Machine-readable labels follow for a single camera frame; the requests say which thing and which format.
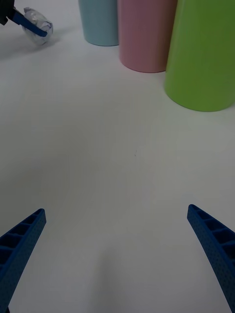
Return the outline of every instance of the light blue cup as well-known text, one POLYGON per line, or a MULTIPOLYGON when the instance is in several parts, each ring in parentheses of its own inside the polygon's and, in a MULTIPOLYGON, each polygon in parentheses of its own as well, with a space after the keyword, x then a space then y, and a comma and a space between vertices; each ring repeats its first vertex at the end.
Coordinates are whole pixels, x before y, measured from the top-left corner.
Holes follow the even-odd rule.
POLYGON ((94 45, 118 45, 117 0, 78 0, 84 37, 94 45))

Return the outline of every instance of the white surface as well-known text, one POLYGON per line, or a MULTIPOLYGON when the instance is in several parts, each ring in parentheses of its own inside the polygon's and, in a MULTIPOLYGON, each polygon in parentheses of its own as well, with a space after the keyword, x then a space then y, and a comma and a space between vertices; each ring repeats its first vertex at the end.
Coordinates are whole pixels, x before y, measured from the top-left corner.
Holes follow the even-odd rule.
POLYGON ((48 47, 0 27, 0 232, 47 213, 11 313, 230 312, 187 209, 235 229, 235 107, 176 105, 83 40, 76 0, 35 1, 48 47))

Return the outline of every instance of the tabletop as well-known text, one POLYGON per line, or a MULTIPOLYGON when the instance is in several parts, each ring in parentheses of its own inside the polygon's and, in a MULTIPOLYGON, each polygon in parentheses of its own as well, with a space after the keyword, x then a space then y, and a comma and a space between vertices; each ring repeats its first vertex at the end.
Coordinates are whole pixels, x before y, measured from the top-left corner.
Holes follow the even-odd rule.
POLYGON ((229 313, 187 209, 235 229, 235 107, 171 101, 165 73, 85 42, 76 0, 29 5, 54 35, 0 27, 0 232, 47 224, 11 313, 229 313))

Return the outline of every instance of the lime green cylinder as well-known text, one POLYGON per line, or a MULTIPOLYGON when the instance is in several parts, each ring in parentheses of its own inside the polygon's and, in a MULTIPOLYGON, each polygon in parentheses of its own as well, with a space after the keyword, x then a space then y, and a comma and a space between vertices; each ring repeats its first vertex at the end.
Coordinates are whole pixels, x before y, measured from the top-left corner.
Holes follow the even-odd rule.
POLYGON ((164 88, 197 111, 235 102, 235 0, 178 1, 164 88))

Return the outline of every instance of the pink cup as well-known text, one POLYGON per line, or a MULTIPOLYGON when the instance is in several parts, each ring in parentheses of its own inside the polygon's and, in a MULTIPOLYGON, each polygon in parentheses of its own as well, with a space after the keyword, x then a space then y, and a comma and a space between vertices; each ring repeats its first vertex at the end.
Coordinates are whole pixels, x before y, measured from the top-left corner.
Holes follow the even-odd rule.
POLYGON ((120 60, 139 72, 166 69, 177 0, 118 0, 120 60))

